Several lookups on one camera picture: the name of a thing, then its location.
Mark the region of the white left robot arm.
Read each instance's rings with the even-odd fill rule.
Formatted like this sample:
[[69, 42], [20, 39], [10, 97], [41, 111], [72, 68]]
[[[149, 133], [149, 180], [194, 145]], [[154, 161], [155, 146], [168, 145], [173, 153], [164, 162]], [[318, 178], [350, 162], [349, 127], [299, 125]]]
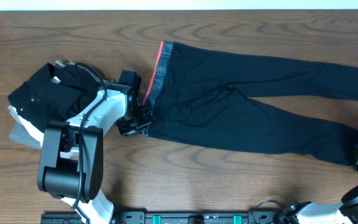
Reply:
[[138, 103], [140, 82], [104, 87], [78, 115], [52, 121], [44, 132], [38, 188], [69, 204], [74, 213], [45, 214], [42, 223], [119, 223], [114, 204], [101, 190], [103, 139], [116, 125], [121, 136], [143, 133], [150, 124]]

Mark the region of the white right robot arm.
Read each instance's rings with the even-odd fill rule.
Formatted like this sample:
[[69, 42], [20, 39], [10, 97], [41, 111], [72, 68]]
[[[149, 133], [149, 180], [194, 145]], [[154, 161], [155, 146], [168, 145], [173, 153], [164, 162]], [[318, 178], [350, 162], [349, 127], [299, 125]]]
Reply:
[[[354, 168], [358, 171], [358, 147], [354, 151], [354, 157]], [[294, 224], [358, 224], [358, 185], [348, 191], [338, 203], [295, 203], [278, 213], [277, 221]]]

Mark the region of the black leggings red waistband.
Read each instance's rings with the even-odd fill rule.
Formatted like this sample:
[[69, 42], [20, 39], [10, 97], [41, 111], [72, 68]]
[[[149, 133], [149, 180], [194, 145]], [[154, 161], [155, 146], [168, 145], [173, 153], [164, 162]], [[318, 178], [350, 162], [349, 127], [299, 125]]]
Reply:
[[152, 138], [228, 151], [300, 154], [349, 166], [358, 129], [294, 114], [262, 97], [358, 101], [358, 67], [160, 44], [144, 98]]

